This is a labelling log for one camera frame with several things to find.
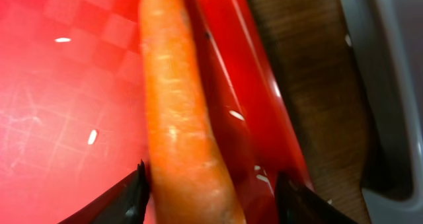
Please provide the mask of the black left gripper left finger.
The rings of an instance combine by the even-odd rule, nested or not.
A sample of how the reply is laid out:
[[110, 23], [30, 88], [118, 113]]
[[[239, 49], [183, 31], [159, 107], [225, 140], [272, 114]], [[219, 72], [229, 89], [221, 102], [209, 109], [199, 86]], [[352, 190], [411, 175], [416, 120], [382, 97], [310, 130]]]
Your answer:
[[60, 224], [142, 224], [150, 196], [145, 163]]

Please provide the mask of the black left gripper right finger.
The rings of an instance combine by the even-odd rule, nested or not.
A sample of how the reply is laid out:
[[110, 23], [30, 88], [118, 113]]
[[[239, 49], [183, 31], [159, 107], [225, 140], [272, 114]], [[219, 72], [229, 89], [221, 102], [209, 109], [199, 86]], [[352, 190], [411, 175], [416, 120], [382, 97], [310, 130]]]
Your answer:
[[280, 224], [356, 224], [284, 173], [278, 174], [274, 197]]

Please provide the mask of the orange carrot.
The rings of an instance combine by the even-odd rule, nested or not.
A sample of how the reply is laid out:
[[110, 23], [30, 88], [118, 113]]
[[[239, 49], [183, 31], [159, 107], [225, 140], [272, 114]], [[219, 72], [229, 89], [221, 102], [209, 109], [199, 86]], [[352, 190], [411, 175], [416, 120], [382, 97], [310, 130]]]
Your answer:
[[213, 136], [184, 0], [141, 0], [151, 188], [158, 223], [244, 223]]

